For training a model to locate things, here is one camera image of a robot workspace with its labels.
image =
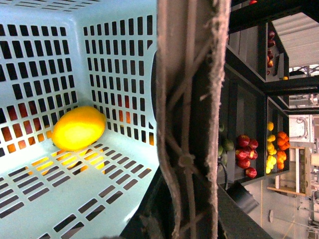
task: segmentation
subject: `fruit display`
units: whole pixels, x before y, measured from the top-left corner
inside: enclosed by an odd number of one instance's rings
[[[274,124],[272,122],[267,123],[267,129],[272,131]],[[284,169],[284,161],[287,159],[285,150],[290,147],[289,137],[283,131],[278,132],[277,137],[273,134],[267,137],[267,160],[266,160],[266,174],[269,174],[274,166],[277,164],[277,170]]]
[[[272,68],[274,66],[274,61],[272,60],[274,58],[274,55],[271,51],[271,48],[276,46],[276,42],[274,41],[275,33],[274,31],[268,32],[268,41],[267,41],[267,68]]]
[[[285,132],[278,132],[277,145],[282,151],[285,151],[290,147],[289,137]]]
[[[249,167],[245,170],[245,174],[250,178],[255,178],[257,176],[257,170],[255,168]]]
[[[77,151],[98,140],[105,130],[106,117],[90,106],[67,112],[56,123],[52,141],[60,149]]]
[[[240,135],[237,137],[237,145],[239,147],[246,147],[249,144],[250,138],[247,135]]]
[[[218,131],[220,133],[224,132],[225,125],[223,123],[219,124]],[[224,166],[227,165],[227,151],[232,151],[234,149],[234,142],[230,139],[223,139],[221,140],[221,144],[218,146],[218,161],[222,163]],[[222,167],[218,167],[217,173],[220,173],[222,171]]]
[[[237,147],[235,151],[237,166],[246,169],[245,175],[254,178],[257,175],[255,168],[250,167],[250,160],[256,160],[258,153],[256,148],[258,147],[258,141],[245,134],[241,134],[237,137]]]
[[[243,160],[238,160],[237,165],[238,165],[238,167],[240,167],[242,169],[246,169],[246,168],[249,168],[250,161],[248,158],[245,158]]]
[[[274,123],[272,123],[271,121],[269,121],[269,122],[267,123],[267,129],[268,129],[269,131],[273,131],[273,129],[274,129]]]

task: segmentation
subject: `produce shelf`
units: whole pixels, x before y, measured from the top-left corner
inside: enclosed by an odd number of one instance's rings
[[[277,133],[279,131],[285,132],[289,135],[289,116],[271,99],[268,98],[268,110],[267,110],[267,120],[272,121],[274,123],[274,129],[272,132],[268,131],[268,134],[273,134],[276,136],[276,140],[273,142],[275,149],[278,149],[277,146]],[[289,161],[290,161],[290,153],[289,149],[285,150],[287,155],[287,160],[284,161],[284,169],[277,169],[277,164],[274,165],[274,169],[267,174],[267,176],[279,175],[282,173],[289,172]]]
[[[250,82],[226,70],[226,80],[229,81],[229,102],[221,100],[221,110],[228,106],[228,132],[227,137],[235,142],[236,137],[246,134],[258,141],[256,149],[258,158],[250,160],[250,166],[257,170],[254,181],[262,179],[265,175],[265,142],[266,142],[266,96],[256,89]],[[236,165],[235,152],[228,153],[227,171],[230,181],[251,183],[252,179],[244,174],[244,170]]]

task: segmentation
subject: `ceiling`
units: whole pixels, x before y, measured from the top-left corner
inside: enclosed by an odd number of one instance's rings
[[[303,13],[273,21],[289,56],[289,67],[319,63],[319,23]]]

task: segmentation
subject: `wooden shelf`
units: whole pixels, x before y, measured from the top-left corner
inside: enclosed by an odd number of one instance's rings
[[[285,175],[277,175],[275,184],[267,188],[277,192],[311,197],[310,149],[291,147],[291,170]]]

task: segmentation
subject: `yellow lemon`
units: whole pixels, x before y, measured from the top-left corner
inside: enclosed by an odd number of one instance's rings
[[[277,153],[277,150],[273,149],[271,151],[268,151],[269,155],[275,155]]]
[[[275,148],[274,145],[273,145],[273,143],[267,142],[267,150],[268,150],[268,151],[271,151],[273,148]]]
[[[267,167],[267,168],[270,168],[271,165],[273,165],[273,164],[271,163],[271,161],[267,160],[266,167]]]
[[[52,141],[60,149],[77,151],[98,140],[105,130],[106,117],[90,106],[67,112],[56,123]]]
[[[267,123],[267,129],[268,129],[269,131],[273,131],[273,129],[274,129],[274,123],[272,123],[271,121],[269,121],[269,122]]]
[[[271,164],[275,165],[277,163],[277,160],[274,156],[271,156]]]
[[[267,137],[268,142],[273,142],[275,140],[276,140],[276,136],[274,136],[273,134]]]

